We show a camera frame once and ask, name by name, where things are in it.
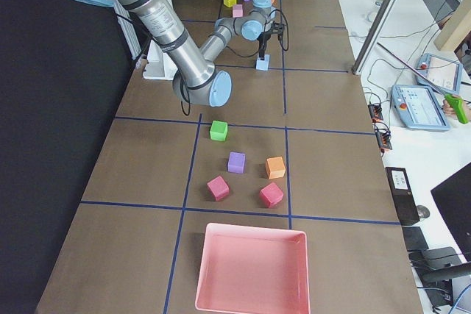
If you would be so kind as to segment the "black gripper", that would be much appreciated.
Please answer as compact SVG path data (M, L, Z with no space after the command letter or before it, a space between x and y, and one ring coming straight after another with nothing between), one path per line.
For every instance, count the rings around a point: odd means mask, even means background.
M269 27L268 30L266 30L265 32L262 32L258 36L258 48L259 48L258 59L259 60L265 60L265 52L266 52L265 49L267 47L267 43L269 39L273 35L277 35L277 39L279 41L281 49L285 49L284 39L283 39L285 29L286 29L285 24L273 22L271 23L271 26Z

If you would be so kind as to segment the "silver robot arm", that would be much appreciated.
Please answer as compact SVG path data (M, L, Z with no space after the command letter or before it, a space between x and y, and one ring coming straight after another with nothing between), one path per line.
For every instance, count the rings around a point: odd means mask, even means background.
M202 47L197 47L184 24L167 0L75 0L101 7L118 1L135 13L150 38L169 55L177 66L172 87L181 102L220 107L227 103L232 81L226 71L218 71L213 61L237 35L258 41L258 54L265 55L268 39L282 36L286 25L275 21L276 8L271 0L254 0L253 10L241 18L221 18Z

